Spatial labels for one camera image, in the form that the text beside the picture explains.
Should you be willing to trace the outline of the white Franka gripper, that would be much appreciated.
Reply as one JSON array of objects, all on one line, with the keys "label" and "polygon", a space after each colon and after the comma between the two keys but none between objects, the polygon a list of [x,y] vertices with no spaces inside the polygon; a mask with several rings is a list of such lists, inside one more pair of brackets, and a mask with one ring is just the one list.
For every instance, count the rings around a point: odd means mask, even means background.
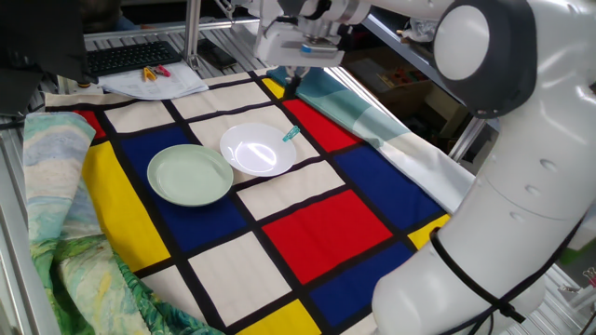
[{"label": "white Franka gripper", "polygon": [[286,67],[284,97],[293,97],[307,75],[306,67],[335,67],[344,58],[345,52],[326,39],[307,37],[294,25],[273,22],[261,27],[257,35],[255,54],[258,59],[274,66]]}]

